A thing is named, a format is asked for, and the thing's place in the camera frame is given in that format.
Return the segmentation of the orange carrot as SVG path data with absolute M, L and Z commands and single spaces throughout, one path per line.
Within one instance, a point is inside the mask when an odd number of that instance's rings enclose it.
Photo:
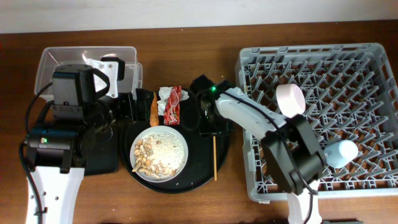
M 153 100 L 150 106 L 150 126 L 158 126 L 159 125 L 159 114 L 158 114 L 158 107 L 157 107 L 157 94 L 156 92 L 153 93 Z

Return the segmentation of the white tissue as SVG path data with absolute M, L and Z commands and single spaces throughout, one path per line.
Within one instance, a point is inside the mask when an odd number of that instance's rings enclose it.
M 172 87 L 160 87 L 158 95 L 160 97 L 160 100 L 157 101 L 157 109 L 158 109 L 158 115 L 159 116 L 163 116 L 164 115 L 164 111 L 165 111 L 165 107 L 167 104 L 167 100 L 171 94 L 172 91 Z M 188 92 L 185 90 L 181 91 L 181 98 L 180 101 L 184 101 L 189 99 L 189 95 Z

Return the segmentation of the wooden chopstick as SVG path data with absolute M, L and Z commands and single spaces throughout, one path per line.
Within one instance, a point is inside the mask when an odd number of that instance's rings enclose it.
M 213 136 L 213 173 L 214 173 L 214 181 L 217 181 L 218 180 L 218 176 L 217 176 L 216 136 Z

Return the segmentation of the blue cup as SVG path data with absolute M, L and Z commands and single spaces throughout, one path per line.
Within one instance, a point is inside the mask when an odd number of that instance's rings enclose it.
M 328 166 L 340 169 L 349 164 L 358 155 L 357 145 L 350 140 L 342 140 L 324 149 Z

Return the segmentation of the red snack wrapper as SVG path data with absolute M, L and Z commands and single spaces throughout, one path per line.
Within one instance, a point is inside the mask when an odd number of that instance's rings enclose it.
M 180 98 L 181 86 L 173 86 L 170 96 L 164 111 L 164 124 L 165 125 L 178 125 L 180 124 Z

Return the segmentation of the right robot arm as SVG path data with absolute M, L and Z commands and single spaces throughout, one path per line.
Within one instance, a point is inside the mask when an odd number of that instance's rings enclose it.
M 326 159 L 306 117 L 275 113 L 229 81 L 215 84 L 205 75 L 192 81 L 190 91 L 206 131 L 218 134 L 233 121 L 261 143 L 267 173 L 287 194 L 289 223 L 321 223 L 317 188 Z

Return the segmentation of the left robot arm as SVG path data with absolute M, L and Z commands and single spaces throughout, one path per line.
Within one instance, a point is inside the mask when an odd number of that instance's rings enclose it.
M 126 126 L 139 119 L 131 93 L 119 93 L 124 62 L 57 67 L 46 102 L 19 157 L 28 180 L 27 223 L 71 223 L 86 175 L 114 172 Z

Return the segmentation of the grey dishwasher rack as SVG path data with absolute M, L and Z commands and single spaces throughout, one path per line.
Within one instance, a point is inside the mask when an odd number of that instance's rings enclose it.
M 298 85 L 321 147 L 358 146 L 349 164 L 323 171 L 321 199 L 397 194 L 397 83 L 381 44 L 245 48 L 235 74 L 248 97 L 275 112 L 276 88 Z

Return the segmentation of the black round tray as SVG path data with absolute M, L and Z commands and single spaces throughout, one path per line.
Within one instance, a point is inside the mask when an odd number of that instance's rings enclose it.
M 189 92 L 189 98 L 181 102 L 181 125 L 173 126 L 186 140 L 188 146 L 188 160 L 175 178 L 167 182 L 153 183 L 144 180 L 134 173 L 130 161 L 130 151 L 133 141 L 145 129 L 149 128 L 148 121 L 136 121 L 124 124 L 120 128 L 118 143 L 121 161 L 129 175 L 144 187 L 164 194 L 181 194 L 205 185 L 214 176 L 213 167 L 213 138 L 202 136 L 198 129 L 189 131 L 186 126 L 191 126 L 188 120 L 190 113 L 196 113 L 195 96 Z

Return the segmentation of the black rectangular tray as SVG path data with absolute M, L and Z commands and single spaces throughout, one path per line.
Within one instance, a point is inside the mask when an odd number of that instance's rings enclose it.
M 96 133 L 95 147 L 86 160 L 85 176 L 111 174 L 118 168 L 118 127 L 112 124 Z

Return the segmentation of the clear plastic bin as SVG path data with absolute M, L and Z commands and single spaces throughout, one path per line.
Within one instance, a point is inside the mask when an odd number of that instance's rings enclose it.
M 118 95 L 131 92 L 133 99 L 136 99 L 136 89 L 142 87 L 142 65 L 137 60 L 136 49 L 131 46 L 47 47 L 40 58 L 34 93 L 37 94 L 52 81 L 57 67 L 86 64 L 86 58 L 101 60 L 103 57 L 118 57 L 125 61 L 124 79 L 118 81 Z

